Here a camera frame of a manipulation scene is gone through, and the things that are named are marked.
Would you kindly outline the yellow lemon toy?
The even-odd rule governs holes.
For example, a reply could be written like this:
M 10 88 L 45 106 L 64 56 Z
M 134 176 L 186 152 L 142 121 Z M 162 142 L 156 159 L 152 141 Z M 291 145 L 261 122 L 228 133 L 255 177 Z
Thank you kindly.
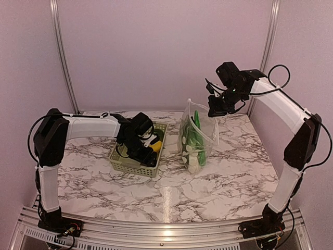
M 150 144 L 150 147 L 153 149 L 154 152 L 160 152 L 161 148 L 162 148 L 162 142 L 161 141 L 157 141 L 154 144 Z

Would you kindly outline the green bell pepper toy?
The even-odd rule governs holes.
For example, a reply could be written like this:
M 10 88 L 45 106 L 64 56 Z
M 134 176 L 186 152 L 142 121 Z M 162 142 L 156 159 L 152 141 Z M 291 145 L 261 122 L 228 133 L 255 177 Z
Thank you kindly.
M 162 141 L 164 138 L 164 132 L 160 129 L 155 129 L 153 133 L 159 141 Z

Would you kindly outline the clear zip top bag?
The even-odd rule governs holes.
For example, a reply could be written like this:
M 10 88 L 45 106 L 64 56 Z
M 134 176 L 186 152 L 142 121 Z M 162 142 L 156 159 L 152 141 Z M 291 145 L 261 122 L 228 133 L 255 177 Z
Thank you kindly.
M 208 116 L 208 111 L 208 107 L 189 98 L 181 117 L 177 146 L 191 174 L 206 166 L 212 149 L 219 144 L 218 122 Z

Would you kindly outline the dark green cucumber toy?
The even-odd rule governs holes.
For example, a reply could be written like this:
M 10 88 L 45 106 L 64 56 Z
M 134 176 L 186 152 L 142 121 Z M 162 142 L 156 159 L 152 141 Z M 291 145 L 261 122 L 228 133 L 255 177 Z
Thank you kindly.
M 196 127 L 197 127 L 198 130 L 199 130 L 199 132 L 198 132 L 198 136 L 202 136 L 202 135 L 201 135 L 201 125 L 200 125 L 200 120 L 199 120 L 199 113 L 198 113 L 198 110 L 195 110 L 195 111 L 194 111 L 193 122 L 195 123 Z

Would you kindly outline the green white bok choy toy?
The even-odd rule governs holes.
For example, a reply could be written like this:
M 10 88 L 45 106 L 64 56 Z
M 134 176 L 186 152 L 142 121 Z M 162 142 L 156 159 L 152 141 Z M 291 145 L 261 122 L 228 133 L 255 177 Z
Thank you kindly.
M 202 136 L 198 136 L 198 131 L 193 126 L 193 118 L 186 116 L 181 122 L 179 149 L 182 161 L 190 173 L 196 173 L 201 166 L 198 163 L 198 149 L 204 146 Z

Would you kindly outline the light green cucumber toy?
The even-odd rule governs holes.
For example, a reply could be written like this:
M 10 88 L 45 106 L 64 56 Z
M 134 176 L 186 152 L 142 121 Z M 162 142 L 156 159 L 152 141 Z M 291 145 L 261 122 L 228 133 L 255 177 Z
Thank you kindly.
M 205 166 L 206 165 L 206 161 L 207 161 L 207 157 L 206 157 L 206 148 L 203 146 L 203 147 L 200 147 L 198 149 L 198 163 L 199 163 L 199 166 Z

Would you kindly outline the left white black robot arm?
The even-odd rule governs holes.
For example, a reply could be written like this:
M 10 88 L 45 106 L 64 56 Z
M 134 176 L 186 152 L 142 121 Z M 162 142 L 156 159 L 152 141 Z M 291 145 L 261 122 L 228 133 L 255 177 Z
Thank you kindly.
M 74 115 L 52 108 L 39 118 L 28 134 L 28 152 L 36 162 L 35 183 L 39 193 L 38 227 L 69 234 L 80 231 L 82 222 L 62 216 L 58 200 L 58 168 L 66 143 L 87 137 L 115 138 L 127 148 L 128 158 L 150 168 L 158 162 L 151 146 L 158 140 L 153 122 L 140 112 L 133 118 L 103 113 L 99 116 Z

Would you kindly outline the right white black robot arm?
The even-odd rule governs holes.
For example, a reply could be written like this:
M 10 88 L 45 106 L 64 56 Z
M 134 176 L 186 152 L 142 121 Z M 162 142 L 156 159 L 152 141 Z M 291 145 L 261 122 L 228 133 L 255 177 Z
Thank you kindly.
M 245 239 L 283 230 L 283 214 L 297 193 L 305 166 L 316 150 L 322 120 L 297 104 L 282 87 L 257 69 L 239 70 L 233 62 L 226 62 L 216 69 L 216 74 L 224 87 L 207 82 L 209 117 L 234 114 L 238 111 L 235 105 L 252 96 L 270 108 L 293 133 L 284 150 L 284 168 L 278 186 L 265 205 L 262 218 L 244 221 L 238 228 Z

